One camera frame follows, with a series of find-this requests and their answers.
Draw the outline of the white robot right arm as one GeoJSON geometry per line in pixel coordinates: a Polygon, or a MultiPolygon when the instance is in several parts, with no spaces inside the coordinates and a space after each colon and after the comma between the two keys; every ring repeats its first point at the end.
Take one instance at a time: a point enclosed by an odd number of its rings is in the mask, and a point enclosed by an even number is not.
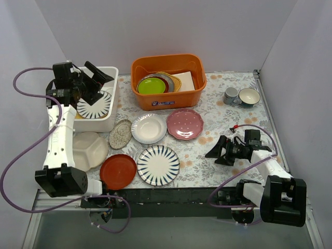
{"type": "Polygon", "coordinates": [[[257,207],[263,222],[302,227],[306,222],[306,182],[280,166],[276,160],[278,149],[271,149],[261,141],[263,131],[249,124],[243,139],[222,135],[205,157],[214,158],[216,164],[224,166],[234,165],[237,159],[247,160],[251,165],[243,172],[256,168],[265,183],[242,179],[233,190],[225,191],[223,187],[239,176],[236,174],[220,184],[207,202],[215,208],[236,211],[257,207]]]}

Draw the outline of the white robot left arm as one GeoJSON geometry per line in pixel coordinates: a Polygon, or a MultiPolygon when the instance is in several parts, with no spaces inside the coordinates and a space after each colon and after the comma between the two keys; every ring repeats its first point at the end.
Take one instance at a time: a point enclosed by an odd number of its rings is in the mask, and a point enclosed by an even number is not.
{"type": "Polygon", "coordinates": [[[110,194],[101,181],[88,179],[78,169],[73,156],[73,133],[76,115],[96,127],[95,121],[110,114],[112,95],[103,86],[114,80],[91,62],[78,68],[70,61],[52,66],[54,79],[46,88],[49,119],[48,147],[42,170],[35,180],[52,198],[92,196],[98,207],[110,203],[110,194]]]}

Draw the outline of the yellow bamboo mat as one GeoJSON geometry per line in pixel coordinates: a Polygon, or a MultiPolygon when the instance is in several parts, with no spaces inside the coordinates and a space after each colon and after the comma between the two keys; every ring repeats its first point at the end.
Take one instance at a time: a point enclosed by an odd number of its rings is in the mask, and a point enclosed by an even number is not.
{"type": "Polygon", "coordinates": [[[75,119],[78,120],[87,120],[87,121],[95,121],[95,120],[103,120],[105,118],[107,118],[109,116],[109,113],[99,117],[99,118],[85,118],[83,116],[81,116],[79,113],[76,113],[75,119]]]}

